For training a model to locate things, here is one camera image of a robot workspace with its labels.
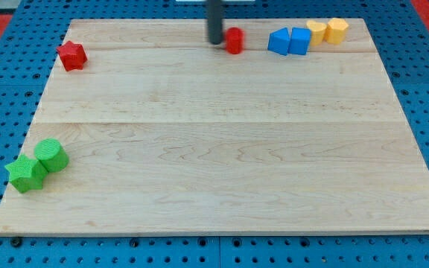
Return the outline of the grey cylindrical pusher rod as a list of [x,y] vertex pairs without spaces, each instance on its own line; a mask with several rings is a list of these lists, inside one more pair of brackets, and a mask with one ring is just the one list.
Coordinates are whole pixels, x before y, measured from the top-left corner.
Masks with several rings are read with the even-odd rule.
[[223,4],[221,0],[206,0],[208,41],[219,45],[223,41]]

